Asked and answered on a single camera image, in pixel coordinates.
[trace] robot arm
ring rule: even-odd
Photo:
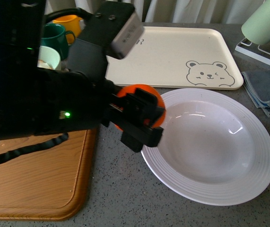
[[[113,122],[122,142],[138,152],[157,146],[164,108],[143,90],[117,97],[105,78],[106,56],[123,58],[143,32],[131,4],[107,1],[96,14],[81,9],[44,16],[45,0],[0,0],[0,140],[87,130]],[[76,14],[86,27],[71,46],[69,71],[37,68],[45,22]]]

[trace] gray cloth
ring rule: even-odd
[[[244,88],[257,108],[270,117],[270,70],[242,72]]]

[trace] bear drawing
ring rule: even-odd
[[[186,66],[189,68],[186,78],[194,85],[231,87],[235,83],[235,79],[226,71],[227,66],[222,62],[199,64],[196,61],[188,61]]]

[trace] dish rack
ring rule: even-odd
[[[257,45],[244,38],[237,44],[235,50],[270,65],[270,42],[265,45]]]

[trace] yellow mug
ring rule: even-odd
[[[79,23],[80,20],[81,18],[77,17],[76,15],[67,15],[67,16],[56,18],[55,20],[53,20],[53,23],[63,25],[66,31],[72,31],[77,37],[81,32],[80,23]],[[67,40],[69,44],[72,44],[74,42],[73,35],[68,34]]]

